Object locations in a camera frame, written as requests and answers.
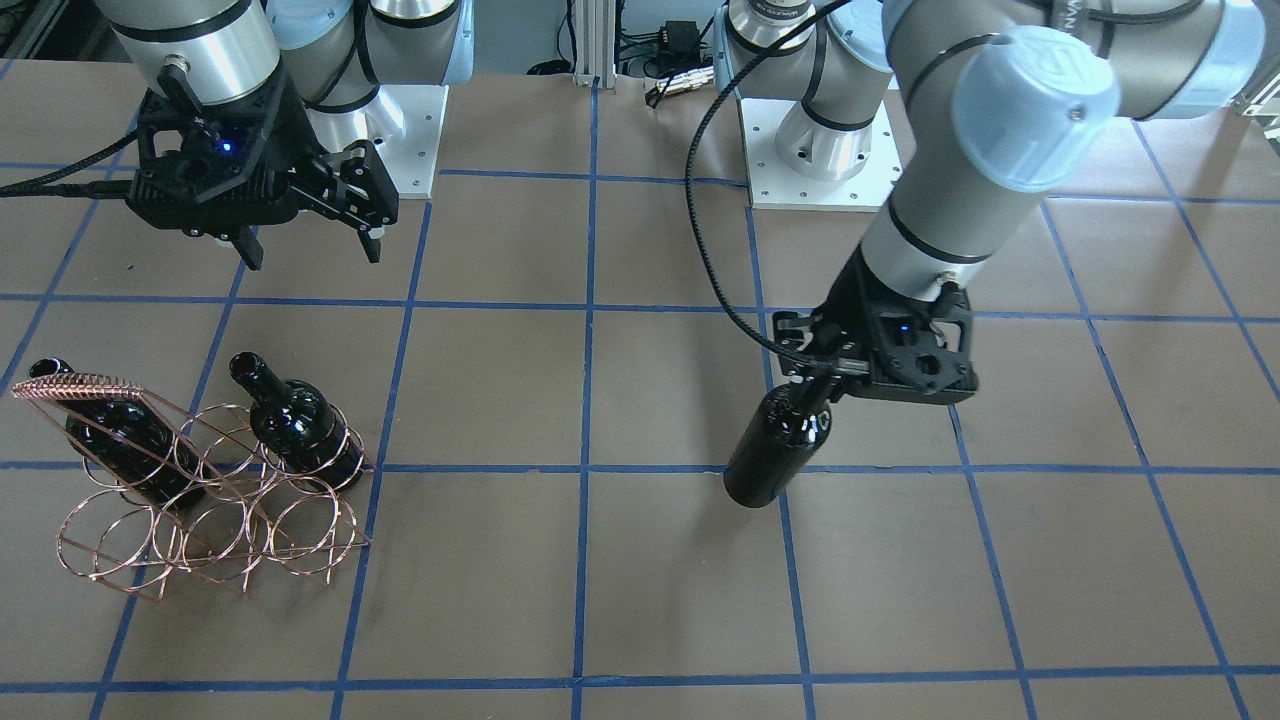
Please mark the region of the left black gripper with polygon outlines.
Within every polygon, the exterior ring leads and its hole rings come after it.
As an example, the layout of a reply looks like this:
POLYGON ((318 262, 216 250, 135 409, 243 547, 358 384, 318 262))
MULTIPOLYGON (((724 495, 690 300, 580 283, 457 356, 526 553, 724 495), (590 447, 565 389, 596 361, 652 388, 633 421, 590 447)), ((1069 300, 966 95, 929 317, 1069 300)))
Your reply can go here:
POLYGON ((979 389, 972 331, 969 297, 956 282, 942 283, 931 301, 910 299, 884 284, 858 250, 832 284, 820 315, 772 314, 772 340, 786 350, 774 352, 788 379, 780 391, 792 401, 820 389, 828 401, 850 395, 955 405, 979 389), (797 363, 794 356, 800 355, 835 363, 835 369, 797 363))

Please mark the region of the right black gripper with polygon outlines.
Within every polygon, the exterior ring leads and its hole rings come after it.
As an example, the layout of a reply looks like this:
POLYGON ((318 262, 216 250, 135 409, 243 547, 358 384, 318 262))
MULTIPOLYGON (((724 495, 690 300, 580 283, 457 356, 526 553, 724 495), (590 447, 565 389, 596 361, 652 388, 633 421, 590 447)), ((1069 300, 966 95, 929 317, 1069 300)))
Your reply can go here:
POLYGON ((401 196, 370 140, 340 152, 311 154, 311 126, 297 92, 259 90, 186 117, 148 91, 140 104, 140 168, 127 206, 166 231, 232 234, 251 272, 264 249, 251 225, 278 225, 300 213, 291 170, 300 165, 303 205, 356 231, 366 259, 381 260, 381 237, 398 222, 401 196))

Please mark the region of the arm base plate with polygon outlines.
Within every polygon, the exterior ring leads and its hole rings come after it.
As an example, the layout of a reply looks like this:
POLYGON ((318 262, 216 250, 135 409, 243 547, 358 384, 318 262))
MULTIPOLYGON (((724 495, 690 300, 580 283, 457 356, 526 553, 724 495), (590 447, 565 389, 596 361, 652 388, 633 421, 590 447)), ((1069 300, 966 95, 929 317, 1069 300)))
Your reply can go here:
POLYGON ((429 200, 436 177, 451 88, 435 85, 383 85, 353 109, 312 109, 308 117, 333 152, 358 138, 371 141, 402 199, 429 200))
POLYGON ((905 169, 884 106, 855 131, 818 124, 799 101, 748 97, 739 108, 755 209, 874 213, 905 169))

